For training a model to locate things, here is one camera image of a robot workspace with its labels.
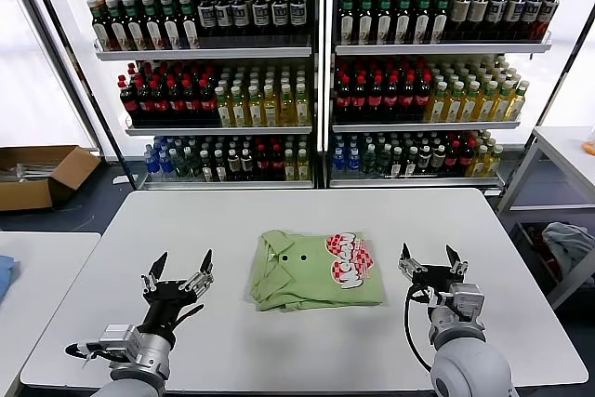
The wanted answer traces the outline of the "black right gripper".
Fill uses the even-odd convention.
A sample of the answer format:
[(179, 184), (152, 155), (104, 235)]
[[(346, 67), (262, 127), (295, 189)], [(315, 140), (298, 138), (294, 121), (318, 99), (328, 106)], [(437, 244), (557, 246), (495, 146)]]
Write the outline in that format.
[(415, 260), (409, 251), (407, 243), (398, 259), (398, 267), (403, 275), (420, 290), (447, 293), (452, 284), (462, 284), (468, 269), (468, 262), (462, 261), (459, 254), (450, 245), (446, 246), (451, 268), (448, 266), (423, 266)]

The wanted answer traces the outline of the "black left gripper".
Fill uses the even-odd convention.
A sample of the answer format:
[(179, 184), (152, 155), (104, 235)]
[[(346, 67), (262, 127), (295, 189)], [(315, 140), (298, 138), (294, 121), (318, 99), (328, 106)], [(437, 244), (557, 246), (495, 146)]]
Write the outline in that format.
[(143, 298), (149, 305), (141, 324), (142, 333), (172, 334), (182, 322), (204, 307), (197, 300), (214, 282), (212, 256), (213, 251), (209, 249), (199, 271), (184, 283), (158, 282), (165, 268), (166, 252), (151, 265), (146, 274), (140, 276)]

